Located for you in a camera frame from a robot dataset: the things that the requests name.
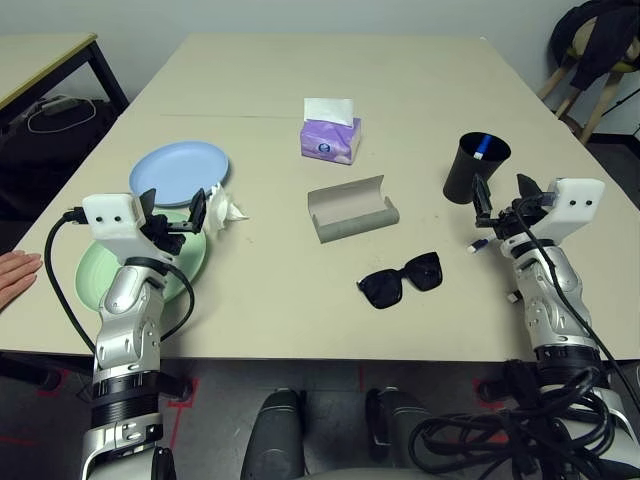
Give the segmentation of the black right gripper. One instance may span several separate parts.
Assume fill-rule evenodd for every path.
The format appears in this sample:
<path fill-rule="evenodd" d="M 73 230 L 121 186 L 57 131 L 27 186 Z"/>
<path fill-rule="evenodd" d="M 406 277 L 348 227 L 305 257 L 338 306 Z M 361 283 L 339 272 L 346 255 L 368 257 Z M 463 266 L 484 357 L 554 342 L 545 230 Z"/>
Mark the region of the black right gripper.
<path fill-rule="evenodd" d="M 533 226 L 547 215 L 539 201 L 534 199 L 543 194 L 538 184 L 524 174 L 517 174 L 516 179 L 521 199 L 515 199 L 496 218 L 491 217 L 493 207 L 487 181 L 479 174 L 475 174 L 472 180 L 475 225 L 478 228 L 492 229 L 500 240 L 524 233 L 525 228 Z"/>

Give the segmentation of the bystander bare hand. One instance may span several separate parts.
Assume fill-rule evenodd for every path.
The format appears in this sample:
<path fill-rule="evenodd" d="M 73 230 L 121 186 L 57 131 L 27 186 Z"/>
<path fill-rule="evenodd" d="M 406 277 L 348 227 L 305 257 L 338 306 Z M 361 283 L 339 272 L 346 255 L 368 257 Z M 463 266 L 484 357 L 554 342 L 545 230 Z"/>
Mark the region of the bystander bare hand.
<path fill-rule="evenodd" d="M 14 250 L 0 257 L 0 309 L 24 293 L 37 279 L 43 265 L 38 253 Z"/>

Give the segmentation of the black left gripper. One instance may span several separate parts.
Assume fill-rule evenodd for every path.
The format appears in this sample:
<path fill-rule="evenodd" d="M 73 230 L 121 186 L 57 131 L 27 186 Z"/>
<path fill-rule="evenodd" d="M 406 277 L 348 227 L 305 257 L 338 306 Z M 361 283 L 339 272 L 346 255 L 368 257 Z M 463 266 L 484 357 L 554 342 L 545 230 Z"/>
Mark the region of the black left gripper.
<path fill-rule="evenodd" d="M 206 194 L 200 188 L 192 197 L 189 220 L 170 222 L 164 214 L 153 215 L 156 189 L 151 188 L 139 196 L 145 218 L 143 235 L 157 248 L 171 255 L 179 255 L 186 242 L 186 233 L 198 234 L 206 217 Z"/>

